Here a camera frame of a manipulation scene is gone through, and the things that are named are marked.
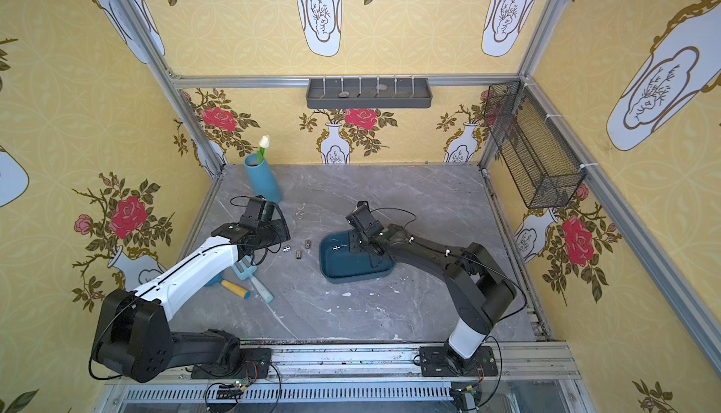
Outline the teal plastic storage box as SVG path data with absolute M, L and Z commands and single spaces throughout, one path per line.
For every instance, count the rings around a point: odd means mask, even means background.
M 395 266 L 390 259 L 364 251 L 353 230 L 328 235 L 320 244 L 320 271 L 336 285 L 383 278 L 390 275 Z

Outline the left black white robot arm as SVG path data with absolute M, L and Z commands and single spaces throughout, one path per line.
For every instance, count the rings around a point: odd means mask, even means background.
M 243 357 L 240 339 L 222 330 L 174 332 L 171 319 L 216 276 L 289 241 L 280 206 L 262 196 L 249 198 L 240 219 L 218 226 L 195 251 L 167 272 L 131 291 L 116 289 L 103 304 L 89 363 L 116 378 L 146 383 L 167 369 L 195 366 L 210 377 L 232 377 Z

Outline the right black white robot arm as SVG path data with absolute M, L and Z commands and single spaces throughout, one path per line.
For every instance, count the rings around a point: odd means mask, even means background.
M 362 251 L 413 266 L 445 283 L 458 316 L 447 347 L 460 362 L 474 357 L 493 328 L 512 315 L 508 309 L 523 294 L 479 243 L 450 246 L 421 238 L 396 223 L 383 225 L 366 201 L 358 202 L 347 222 Z

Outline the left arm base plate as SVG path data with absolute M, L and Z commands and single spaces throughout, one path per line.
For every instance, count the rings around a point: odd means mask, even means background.
M 272 363 L 272 350 L 268 347 L 239 348 L 231 353 L 227 377 L 265 379 Z

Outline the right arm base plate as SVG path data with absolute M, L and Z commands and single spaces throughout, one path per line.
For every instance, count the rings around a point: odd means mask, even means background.
M 413 358 L 423 377 L 496 377 L 499 360 L 491 347 L 482 345 L 469 359 L 463 359 L 450 347 L 421 347 Z

